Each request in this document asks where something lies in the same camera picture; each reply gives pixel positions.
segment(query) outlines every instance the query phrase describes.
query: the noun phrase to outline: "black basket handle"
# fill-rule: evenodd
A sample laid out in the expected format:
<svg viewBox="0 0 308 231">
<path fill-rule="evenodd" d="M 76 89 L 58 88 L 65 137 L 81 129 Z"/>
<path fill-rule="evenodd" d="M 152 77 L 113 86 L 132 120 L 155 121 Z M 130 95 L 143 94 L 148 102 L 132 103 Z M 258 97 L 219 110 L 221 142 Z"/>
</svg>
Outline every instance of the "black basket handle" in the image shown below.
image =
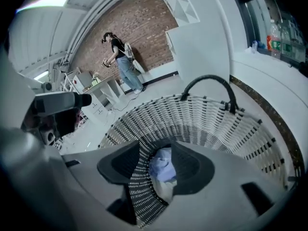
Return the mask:
<svg viewBox="0 0 308 231">
<path fill-rule="evenodd" d="M 217 80 L 219 83 L 221 83 L 228 92 L 229 98 L 230 98 L 230 113 L 235 114 L 235 109 L 239 109 L 239 106 L 236 103 L 236 98 L 234 95 L 234 92 L 231 88 L 231 86 L 229 85 L 229 83 L 227 81 L 225 81 L 223 78 L 216 76 L 216 75 L 203 75 L 200 76 L 196 79 L 194 79 L 191 83 L 188 84 L 188 86 L 185 88 L 182 96 L 181 96 L 181 101 L 185 101 L 187 100 L 187 96 L 188 96 L 188 92 L 189 90 L 195 85 L 197 84 L 199 81 L 204 80 L 204 79 L 214 79 Z"/>
</svg>

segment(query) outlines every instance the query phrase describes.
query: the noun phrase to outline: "white desk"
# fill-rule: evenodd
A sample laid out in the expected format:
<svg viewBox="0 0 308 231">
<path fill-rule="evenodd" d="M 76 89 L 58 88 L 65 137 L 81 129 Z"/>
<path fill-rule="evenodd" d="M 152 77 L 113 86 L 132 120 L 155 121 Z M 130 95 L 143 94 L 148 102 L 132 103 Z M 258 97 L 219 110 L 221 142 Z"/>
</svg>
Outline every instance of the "white desk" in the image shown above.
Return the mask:
<svg viewBox="0 0 308 231">
<path fill-rule="evenodd" d="M 106 96 L 112 105 L 118 103 L 120 101 L 119 97 L 124 95 L 123 90 L 120 88 L 113 76 L 103 79 L 100 83 L 86 90 L 83 94 L 91 94 L 98 89 L 101 90 L 102 94 Z"/>
<path fill-rule="evenodd" d="M 113 76 L 103 79 L 97 85 L 89 88 L 83 94 L 90 94 L 92 102 L 89 106 L 82 107 L 82 112 L 93 123 L 102 125 L 106 123 L 108 110 L 101 103 L 105 98 L 113 106 L 120 101 L 119 97 L 124 95 L 123 90 L 120 88 Z"/>
</svg>

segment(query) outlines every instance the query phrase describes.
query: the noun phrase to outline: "cloth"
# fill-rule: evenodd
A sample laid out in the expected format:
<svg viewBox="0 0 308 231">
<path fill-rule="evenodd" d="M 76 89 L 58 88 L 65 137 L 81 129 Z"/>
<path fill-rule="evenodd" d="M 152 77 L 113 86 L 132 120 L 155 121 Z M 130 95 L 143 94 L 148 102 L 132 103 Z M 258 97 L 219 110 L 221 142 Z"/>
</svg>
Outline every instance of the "cloth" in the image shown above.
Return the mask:
<svg viewBox="0 0 308 231">
<path fill-rule="evenodd" d="M 117 48 L 120 49 L 121 51 L 125 51 L 124 45 L 121 44 L 121 42 L 117 38 L 114 38 L 114 39 L 111 40 L 111 49 L 112 49 L 113 53 L 115 52 L 114 46 L 117 46 Z M 115 59 L 118 59 L 118 58 L 125 56 L 125 54 L 121 51 L 119 51 L 119 54 L 115 57 Z"/>
<path fill-rule="evenodd" d="M 162 182 L 176 178 L 176 172 L 171 163 L 171 148 L 163 148 L 157 151 L 149 163 L 149 175 Z"/>
<path fill-rule="evenodd" d="M 142 90 L 143 85 L 134 73 L 134 66 L 129 61 L 127 56 L 116 59 L 117 65 L 120 71 L 120 78 L 126 83 L 132 90 Z"/>
<path fill-rule="evenodd" d="M 157 196 L 170 204 L 173 198 L 173 188 L 177 185 L 177 181 L 162 182 L 152 176 L 151 181 Z"/>
</svg>

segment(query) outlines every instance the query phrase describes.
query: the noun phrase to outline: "ceiling light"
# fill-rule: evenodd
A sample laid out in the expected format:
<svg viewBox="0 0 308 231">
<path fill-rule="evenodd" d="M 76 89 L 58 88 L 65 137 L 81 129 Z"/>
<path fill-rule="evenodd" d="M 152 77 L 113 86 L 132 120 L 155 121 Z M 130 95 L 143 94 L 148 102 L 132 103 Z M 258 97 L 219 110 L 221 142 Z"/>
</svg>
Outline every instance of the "ceiling light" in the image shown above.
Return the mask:
<svg viewBox="0 0 308 231">
<path fill-rule="evenodd" d="M 57 6 L 63 7 L 67 0 L 38 0 L 34 3 L 31 3 L 23 8 L 16 10 L 16 13 L 20 12 L 21 10 L 37 8 L 37 7 L 46 7 L 46 6 Z"/>
<path fill-rule="evenodd" d="M 48 73 L 49 73 L 49 71 L 47 70 L 47 71 L 43 72 L 42 74 L 36 76 L 34 79 L 39 80 L 40 78 L 43 78 L 44 76 L 46 76 Z"/>
</svg>

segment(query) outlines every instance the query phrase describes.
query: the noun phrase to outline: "woven basket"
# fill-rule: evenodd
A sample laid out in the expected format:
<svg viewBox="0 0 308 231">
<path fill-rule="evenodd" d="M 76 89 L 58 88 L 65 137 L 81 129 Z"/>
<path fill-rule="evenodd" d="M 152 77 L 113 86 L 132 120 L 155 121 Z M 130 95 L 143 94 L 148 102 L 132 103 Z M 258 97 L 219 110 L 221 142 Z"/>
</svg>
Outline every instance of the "woven basket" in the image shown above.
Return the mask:
<svg viewBox="0 0 308 231">
<path fill-rule="evenodd" d="M 203 79 L 214 79 L 228 91 L 230 102 L 189 95 Z M 154 152 L 171 141 L 182 141 L 244 158 L 273 181 L 286 185 L 284 160 L 262 121 L 239 109 L 230 85 L 218 76 L 202 76 L 183 94 L 162 97 L 135 107 L 117 120 L 101 146 L 139 140 L 140 159 L 129 183 L 138 226 L 145 228 L 168 206 L 155 193 L 148 174 Z"/>
</svg>

